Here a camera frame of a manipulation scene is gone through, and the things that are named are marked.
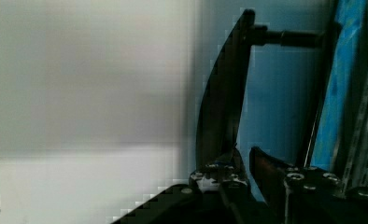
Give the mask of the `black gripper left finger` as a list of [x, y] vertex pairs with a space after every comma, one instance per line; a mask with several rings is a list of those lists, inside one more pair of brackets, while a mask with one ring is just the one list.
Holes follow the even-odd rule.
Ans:
[[217, 191], [224, 182], [250, 186], [246, 167], [236, 147], [197, 168], [189, 177], [189, 185], [201, 192]]

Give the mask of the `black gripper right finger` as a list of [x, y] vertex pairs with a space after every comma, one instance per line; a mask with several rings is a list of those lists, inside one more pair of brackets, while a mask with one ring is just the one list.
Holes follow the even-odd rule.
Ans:
[[250, 172], [282, 224], [342, 224], [333, 192], [339, 178], [318, 167], [296, 167], [259, 147], [249, 153]]

